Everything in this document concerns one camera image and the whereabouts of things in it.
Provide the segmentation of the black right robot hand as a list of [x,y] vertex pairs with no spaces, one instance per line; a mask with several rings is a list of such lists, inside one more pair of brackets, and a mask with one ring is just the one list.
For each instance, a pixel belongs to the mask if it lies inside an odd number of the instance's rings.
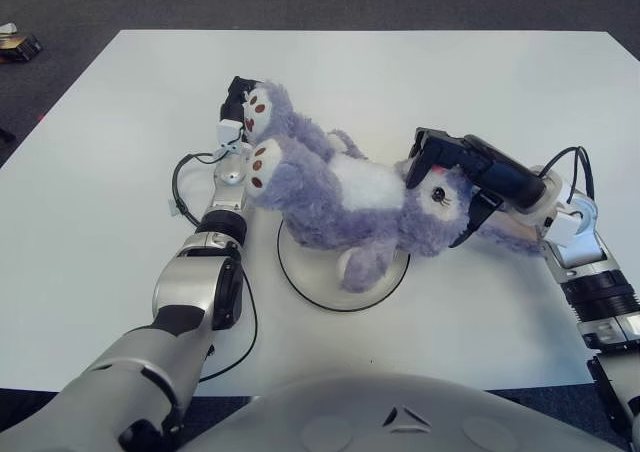
[[417,128],[409,158],[412,163],[405,180],[408,189],[418,186],[436,166],[460,167],[478,188],[469,205],[467,228],[452,247],[466,241],[499,206],[508,204],[526,210],[546,191],[539,176],[474,135],[455,138],[444,131]]

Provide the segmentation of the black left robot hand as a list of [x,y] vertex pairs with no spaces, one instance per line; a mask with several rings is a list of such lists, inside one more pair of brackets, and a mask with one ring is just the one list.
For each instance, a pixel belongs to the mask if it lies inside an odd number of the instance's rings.
[[238,122],[244,126],[244,106],[246,96],[261,81],[235,76],[227,89],[227,97],[220,107],[219,119]]

